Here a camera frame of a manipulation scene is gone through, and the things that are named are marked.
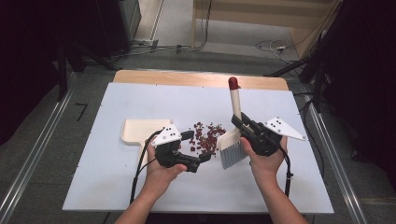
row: black curtain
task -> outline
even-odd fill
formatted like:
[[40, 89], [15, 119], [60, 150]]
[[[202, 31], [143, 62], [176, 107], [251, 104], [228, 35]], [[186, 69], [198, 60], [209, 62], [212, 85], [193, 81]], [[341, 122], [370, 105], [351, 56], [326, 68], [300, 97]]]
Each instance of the black curtain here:
[[56, 8], [49, 0], [0, 3], [0, 145], [58, 83]]
[[323, 55], [332, 78], [323, 95], [356, 133], [354, 148], [396, 188], [396, 3], [343, 4], [345, 19]]

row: person's right hand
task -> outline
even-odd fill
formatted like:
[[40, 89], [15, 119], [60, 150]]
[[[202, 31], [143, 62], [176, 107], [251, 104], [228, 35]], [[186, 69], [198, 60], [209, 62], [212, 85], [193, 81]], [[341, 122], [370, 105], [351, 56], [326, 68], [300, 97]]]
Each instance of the person's right hand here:
[[[283, 152], [279, 149], [270, 157], [259, 156], [253, 151], [249, 141], [246, 138], [241, 137], [240, 141], [242, 148], [250, 157], [251, 171], [257, 184], [259, 185], [259, 188], [264, 188], [267, 185], [277, 184], [276, 173], [280, 167], [280, 164], [285, 158]], [[288, 152], [286, 148], [287, 143], [288, 138], [283, 136], [280, 140], [280, 145], [283, 147], [283, 149], [285, 149], [286, 152]]]

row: white table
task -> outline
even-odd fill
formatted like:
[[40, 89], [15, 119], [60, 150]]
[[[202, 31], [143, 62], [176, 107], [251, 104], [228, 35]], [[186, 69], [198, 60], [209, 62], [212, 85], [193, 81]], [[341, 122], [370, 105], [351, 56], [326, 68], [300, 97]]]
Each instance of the white table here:
[[[240, 90], [241, 108], [251, 119], [266, 121], [280, 116], [306, 135], [290, 91]], [[64, 202], [66, 211], [122, 211], [130, 200], [137, 166], [138, 147], [120, 138], [126, 119], [171, 119], [183, 132], [198, 121], [222, 124], [231, 130], [231, 100], [228, 89], [149, 84], [109, 83], [92, 133], [81, 156]], [[303, 214], [333, 213], [308, 141], [288, 142], [291, 160], [290, 199]], [[190, 152], [182, 142], [184, 154]], [[136, 195], [145, 179], [139, 177]], [[284, 188], [286, 164], [278, 172]], [[223, 170], [220, 157], [202, 163], [196, 174], [183, 173], [154, 205], [153, 212], [233, 213], [268, 212], [254, 182], [248, 158]]]

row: hand brush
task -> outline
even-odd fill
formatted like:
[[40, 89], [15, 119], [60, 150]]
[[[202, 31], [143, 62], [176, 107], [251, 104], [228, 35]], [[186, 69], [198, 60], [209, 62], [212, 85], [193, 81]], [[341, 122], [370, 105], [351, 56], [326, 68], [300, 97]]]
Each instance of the hand brush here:
[[[239, 87], [236, 77], [230, 77], [228, 79], [228, 85], [230, 87], [233, 113], [238, 118], [242, 119], [241, 106], [239, 103]], [[240, 137], [241, 133], [239, 132], [239, 129], [235, 128], [230, 132], [224, 133], [218, 139], [217, 149], [220, 151], [221, 164], [224, 170], [233, 166], [247, 156], [240, 144]]]

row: red brush handle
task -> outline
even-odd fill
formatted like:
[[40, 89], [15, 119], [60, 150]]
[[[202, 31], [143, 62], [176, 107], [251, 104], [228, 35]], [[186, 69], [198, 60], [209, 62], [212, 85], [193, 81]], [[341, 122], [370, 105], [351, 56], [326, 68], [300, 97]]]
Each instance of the red brush handle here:
[[233, 113], [241, 119], [241, 105], [239, 103], [239, 90], [238, 90], [238, 79], [236, 77], [230, 77], [228, 79], [228, 85], [230, 86], [231, 103], [233, 105]]
[[230, 77], [228, 79], [228, 86], [230, 87], [230, 91], [238, 90], [238, 79], [236, 77]]

